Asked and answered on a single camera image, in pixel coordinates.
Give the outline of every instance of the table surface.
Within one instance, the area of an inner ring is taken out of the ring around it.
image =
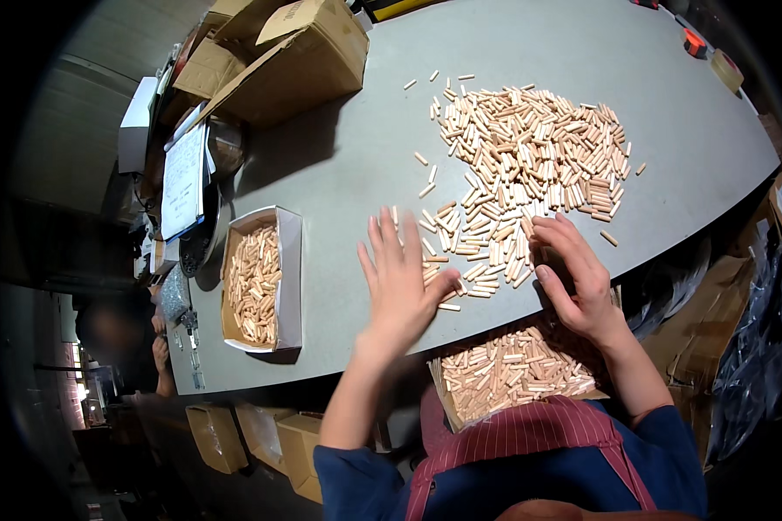
[[[470,90],[535,83],[574,103],[603,102],[633,142],[626,194],[610,224],[572,212],[612,277],[709,224],[764,180],[779,160],[751,106],[730,93],[709,62],[690,57],[680,26],[663,11],[594,0],[453,0],[378,24],[364,88],[253,137],[234,180],[234,215],[278,204],[302,215],[302,337],[294,363],[253,358],[222,342],[222,285],[191,284],[205,389],[195,389],[190,344],[171,349],[181,394],[247,389],[342,371],[368,320],[356,243],[382,204],[434,212],[468,189],[466,163],[447,157],[428,105],[452,78]],[[439,69],[438,78],[428,77]],[[416,78],[406,91],[403,86]],[[437,188],[425,199],[429,169]],[[619,242],[600,236],[605,229]],[[468,269],[462,257],[450,265]],[[490,299],[461,299],[441,312],[412,352],[469,337],[541,309],[531,280]]]

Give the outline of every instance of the person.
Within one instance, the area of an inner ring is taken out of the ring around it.
[[[116,366],[123,379],[121,394],[177,394],[165,319],[149,290],[97,299],[76,316],[76,335],[94,360]]]
[[[370,321],[356,338],[313,451],[328,520],[706,516],[692,432],[611,304],[608,271],[562,214],[532,222],[532,243],[563,257],[575,295],[545,265],[536,267],[540,284],[561,322],[602,353],[626,424],[597,402],[551,396],[452,434],[431,387],[420,409],[427,459],[404,483],[394,465],[364,446],[380,382],[431,322],[459,272],[447,269],[424,287],[414,216],[405,214],[401,247],[388,209],[381,208],[379,220],[368,223],[373,262],[364,244],[357,248]]]

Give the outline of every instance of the hand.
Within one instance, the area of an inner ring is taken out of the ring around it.
[[[151,317],[151,325],[153,326],[153,331],[157,336],[165,331],[165,319],[159,314],[153,315]]]
[[[534,217],[533,242],[552,246],[573,276],[576,295],[571,297],[550,267],[536,267],[536,276],[562,323],[600,350],[613,346],[622,330],[629,331],[626,318],[611,303],[608,270],[573,223],[562,214],[555,219]]]
[[[371,294],[371,321],[358,341],[355,354],[375,359],[383,367],[404,354],[434,318],[437,305],[454,287],[458,287],[457,269],[441,270],[428,286],[423,286],[423,254],[414,215],[403,217],[404,244],[399,245],[397,231],[387,207],[377,218],[368,220],[368,237],[374,261],[362,242],[357,246],[359,262]]]
[[[167,371],[168,363],[168,342],[162,337],[156,337],[153,341],[153,363],[159,373]]]

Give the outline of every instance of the red striped apron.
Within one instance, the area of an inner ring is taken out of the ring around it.
[[[568,447],[596,447],[643,510],[656,510],[646,485],[623,449],[623,437],[605,413],[564,396],[529,402],[496,413],[457,434],[443,423],[443,405],[430,388],[420,403],[420,425],[427,458],[411,479],[407,521],[420,521],[435,475],[484,459]]]

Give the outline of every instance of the blue shirt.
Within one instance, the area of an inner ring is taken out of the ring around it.
[[[597,402],[585,400],[597,409]],[[692,431],[673,406],[635,429],[612,418],[623,447],[658,509],[706,516],[706,485]],[[324,517],[405,519],[409,487],[396,467],[367,448],[313,450]],[[635,496],[593,447],[478,461],[434,477],[423,519],[495,519],[528,499],[553,499],[594,512],[639,510]]]

